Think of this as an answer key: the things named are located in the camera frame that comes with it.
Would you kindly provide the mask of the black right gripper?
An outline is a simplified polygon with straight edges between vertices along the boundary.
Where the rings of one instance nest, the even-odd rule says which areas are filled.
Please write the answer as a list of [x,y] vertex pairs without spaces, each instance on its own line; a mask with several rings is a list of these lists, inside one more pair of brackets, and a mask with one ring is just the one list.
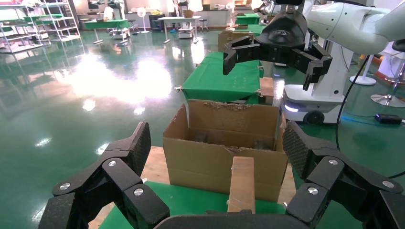
[[280,12],[254,39],[243,36],[224,45],[223,75],[237,63],[253,60],[286,64],[305,73],[302,89],[317,83],[331,65],[332,56],[317,43],[305,48],[307,21],[301,12]]

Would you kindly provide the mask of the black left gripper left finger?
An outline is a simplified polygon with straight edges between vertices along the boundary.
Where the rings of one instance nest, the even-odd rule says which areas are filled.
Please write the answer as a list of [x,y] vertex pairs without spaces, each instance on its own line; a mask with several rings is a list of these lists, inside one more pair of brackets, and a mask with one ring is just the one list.
[[38,227],[86,229],[109,203],[133,228],[156,227],[170,210],[141,179],[150,149],[149,124],[140,122],[130,137],[110,143],[96,162],[55,185]]

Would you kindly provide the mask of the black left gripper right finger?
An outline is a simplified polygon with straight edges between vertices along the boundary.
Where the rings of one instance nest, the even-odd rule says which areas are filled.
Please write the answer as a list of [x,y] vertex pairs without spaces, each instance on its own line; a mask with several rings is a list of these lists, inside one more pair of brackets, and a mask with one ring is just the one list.
[[403,187],[394,180],[351,161],[334,143],[307,135],[294,121],[286,124],[283,149],[304,181],[287,205],[288,215],[313,229],[335,201],[365,229],[404,228]]

